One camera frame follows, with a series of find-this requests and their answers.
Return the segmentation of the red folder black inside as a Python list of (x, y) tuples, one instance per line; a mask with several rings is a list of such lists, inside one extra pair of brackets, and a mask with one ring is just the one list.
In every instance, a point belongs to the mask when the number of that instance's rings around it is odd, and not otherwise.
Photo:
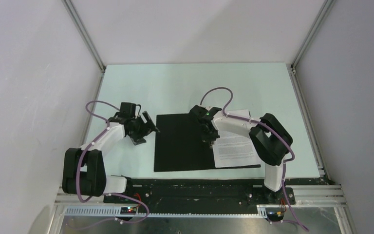
[(189, 114), (158, 115), (156, 124), (160, 132), (155, 136), (155, 172), (228, 169), (215, 167), (213, 149), (202, 142)]

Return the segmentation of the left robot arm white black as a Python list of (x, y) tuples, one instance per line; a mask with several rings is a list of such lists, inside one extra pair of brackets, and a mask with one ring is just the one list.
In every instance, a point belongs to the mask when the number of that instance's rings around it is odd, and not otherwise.
[(104, 157), (126, 137), (134, 145), (139, 145), (146, 143), (146, 136), (159, 130), (149, 114), (141, 111), (140, 104), (122, 102), (116, 110), (110, 118), (99, 117), (106, 125), (93, 140), (65, 152), (62, 190), (78, 195), (81, 202), (85, 202), (84, 196), (113, 193), (123, 203), (134, 198), (134, 189), (127, 185), (126, 177), (107, 175)]

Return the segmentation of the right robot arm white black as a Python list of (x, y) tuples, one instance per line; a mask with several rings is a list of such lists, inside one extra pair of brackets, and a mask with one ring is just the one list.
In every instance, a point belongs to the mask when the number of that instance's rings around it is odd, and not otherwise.
[(226, 113), (219, 107), (195, 105), (189, 115), (199, 126), (201, 140), (213, 144), (220, 131), (230, 132), (251, 140), (259, 158), (265, 163), (264, 199), (271, 204), (283, 198), (285, 156), (290, 153), (293, 139), (277, 118), (267, 113), (259, 120)]

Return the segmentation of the printed paper sheet top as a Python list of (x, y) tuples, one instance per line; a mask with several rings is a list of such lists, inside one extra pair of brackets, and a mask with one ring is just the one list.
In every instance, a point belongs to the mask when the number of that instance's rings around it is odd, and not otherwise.
[(248, 121), (225, 117), (220, 111), (212, 120), (220, 137), (213, 145), (214, 164), (216, 168), (252, 168), (260, 167), (259, 158), (249, 138)]

